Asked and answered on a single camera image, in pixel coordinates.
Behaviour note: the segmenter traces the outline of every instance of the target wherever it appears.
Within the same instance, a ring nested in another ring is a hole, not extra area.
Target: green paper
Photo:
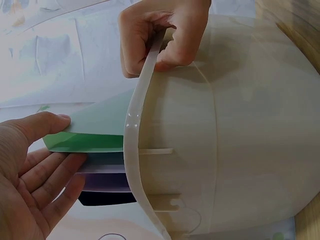
[[[95,103],[71,117],[63,132],[43,138],[52,152],[110,153],[123,152],[125,122],[134,90]]]
[[[59,132],[43,138],[52,152],[65,153],[109,153],[123,152],[124,137],[119,135],[98,135]]]
[[[71,114],[71,124],[64,132],[123,136],[133,93],[131,89]]]

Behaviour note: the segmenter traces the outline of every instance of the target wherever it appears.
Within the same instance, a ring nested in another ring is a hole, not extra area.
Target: wooden surface
[[[276,22],[320,73],[320,0],[255,0],[255,9],[257,18]],[[320,193],[294,220],[296,240],[320,240]]]
[[[320,0],[255,0],[255,9],[257,18],[276,22],[320,73]]]
[[[296,240],[320,240],[320,194],[294,220]]]

